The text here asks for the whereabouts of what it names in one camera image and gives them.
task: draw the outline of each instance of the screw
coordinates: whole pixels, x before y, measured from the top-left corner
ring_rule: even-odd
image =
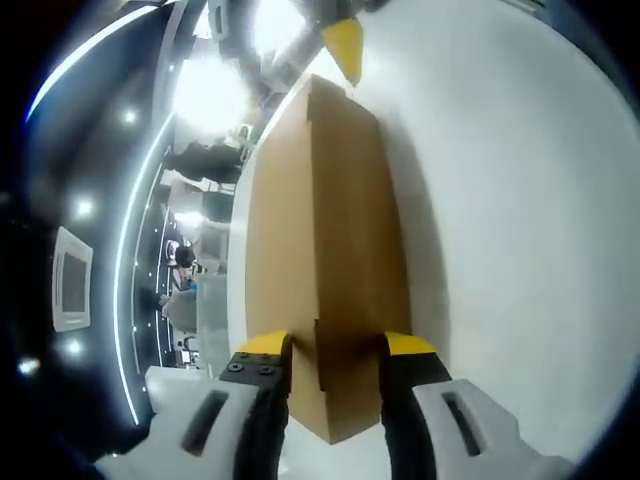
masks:
[[[275,371],[275,369],[273,367],[268,366],[268,365],[263,365],[262,367],[258,368],[258,373],[260,375],[273,375],[274,371]]]

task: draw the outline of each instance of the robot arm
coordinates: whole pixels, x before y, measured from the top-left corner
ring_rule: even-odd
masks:
[[[534,480],[570,473],[566,460],[527,445],[515,417],[479,388],[452,381],[424,340],[389,332],[380,352],[382,423],[393,479]],[[174,479],[186,469],[190,480],[276,479],[289,417],[291,354],[284,331],[240,348],[191,407],[153,420],[149,438],[123,458],[138,472],[126,478]],[[159,442],[167,423],[173,428],[164,431],[182,434]],[[125,477],[100,466],[112,478]]]

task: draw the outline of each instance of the yellow plastic part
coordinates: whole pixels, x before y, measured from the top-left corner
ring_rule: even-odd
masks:
[[[324,44],[342,70],[345,78],[354,86],[362,77],[362,25],[348,18],[322,31]]]
[[[258,353],[263,355],[280,355],[282,346],[289,336],[286,330],[279,330],[268,335],[254,337],[238,349],[243,353]]]
[[[433,345],[420,337],[395,332],[384,332],[384,334],[387,337],[391,355],[434,353],[436,351]]]

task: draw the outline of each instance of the person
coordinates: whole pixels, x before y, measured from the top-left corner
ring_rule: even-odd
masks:
[[[173,328],[188,334],[198,333],[196,290],[176,290],[170,297],[161,295],[158,309]]]
[[[191,268],[196,259],[196,254],[191,246],[180,245],[175,251],[175,261],[177,266],[182,268]]]
[[[208,178],[218,183],[237,183],[242,171],[241,152],[224,143],[205,147],[191,142],[184,152],[168,153],[164,167],[194,182]]]

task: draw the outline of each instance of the bright light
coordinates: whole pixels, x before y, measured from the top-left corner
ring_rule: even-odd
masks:
[[[182,226],[190,228],[198,228],[204,220],[204,217],[198,212],[176,213],[175,217]]]
[[[209,2],[204,4],[202,13],[198,17],[196,28],[193,30],[193,34],[204,40],[211,38],[211,25],[209,25]]]
[[[23,360],[18,365],[18,370],[23,375],[31,375],[35,373],[38,368],[40,368],[40,360],[37,359]]]
[[[82,345],[80,345],[80,342],[78,342],[77,340],[71,340],[67,344],[67,352],[69,353],[69,355],[77,357],[82,353]]]
[[[304,28],[304,17],[291,0],[260,0],[256,12],[253,44],[258,55],[274,58],[296,39]]]
[[[40,102],[42,102],[42,99],[45,97],[47,93],[49,93],[49,91],[58,82],[58,80],[60,80],[62,76],[65,73],[67,73],[67,71],[78,60],[84,57],[93,47],[95,47],[98,43],[103,41],[109,35],[120,30],[122,27],[124,27],[128,23],[133,22],[134,20],[140,18],[141,16],[149,12],[153,12],[157,8],[158,7],[153,7],[150,5],[145,6],[129,13],[128,15],[125,15],[122,18],[119,18],[118,20],[113,22],[111,25],[108,25],[104,29],[100,30],[93,37],[91,37],[89,40],[87,40],[82,45],[80,45],[76,50],[74,50],[73,53],[71,53],[71,55],[65,58],[62,61],[62,63],[58,65],[53,72],[51,72],[51,75],[49,75],[49,77],[42,84],[42,87],[40,87],[40,90],[38,90],[38,93],[36,94],[36,98],[34,98],[33,103],[31,104],[31,108],[29,108],[29,112],[27,113],[27,118],[25,119],[25,122],[29,121],[29,118],[31,117],[35,109],[38,107],[38,105],[40,105]]]
[[[91,200],[82,199],[76,205],[76,218],[86,218],[93,212],[93,202]]]
[[[192,128],[223,134],[241,123],[249,108],[249,91],[238,72],[213,58],[185,60],[173,109]]]
[[[138,190],[140,190],[140,184],[142,183],[142,179],[144,178],[144,175],[149,167],[149,163],[151,162],[151,157],[153,156],[153,153],[156,150],[156,147],[158,146],[158,143],[160,143],[160,139],[162,139],[162,136],[164,135],[164,132],[166,131],[167,127],[169,126],[169,124],[171,123],[171,120],[173,118],[173,114],[169,115],[167,117],[167,119],[165,120],[164,124],[162,125],[162,127],[160,128],[160,130],[158,131],[158,135],[156,136],[156,138],[153,140],[153,143],[151,144],[151,147],[149,148],[149,151],[147,152],[147,156],[144,158],[144,160],[142,161],[142,164],[140,165],[140,170],[138,171],[138,175],[133,183],[133,186],[131,188],[131,192],[129,194],[129,201],[127,203],[127,208],[125,210],[124,213],[124,218],[122,220],[122,226],[119,230],[120,232],[120,238],[118,240],[118,249],[116,252],[116,263],[115,263],[115,270],[114,270],[114,280],[113,280],[113,339],[115,342],[115,347],[116,347],[116,357],[118,358],[118,370],[120,371],[120,380],[122,381],[122,387],[124,388],[124,393],[125,396],[127,397],[127,403],[129,404],[129,410],[131,411],[131,416],[133,417],[133,421],[136,425],[139,424],[138,421],[138,415],[136,414],[136,410],[133,407],[133,401],[131,400],[131,394],[129,392],[129,386],[127,384],[127,379],[124,375],[124,366],[122,364],[122,352],[120,350],[120,326],[119,326],[119,310],[120,310],[120,305],[118,303],[119,301],[119,296],[118,296],[118,292],[120,290],[120,269],[122,268],[122,256],[124,254],[124,243],[125,240],[127,238],[127,233],[129,231],[129,223],[131,222],[131,214],[133,211],[133,205],[136,201],[136,198],[138,196]]]
[[[133,124],[133,123],[136,123],[137,119],[138,119],[138,115],[134,110],[126,110],[122,114],[122,121],[124,123]]]

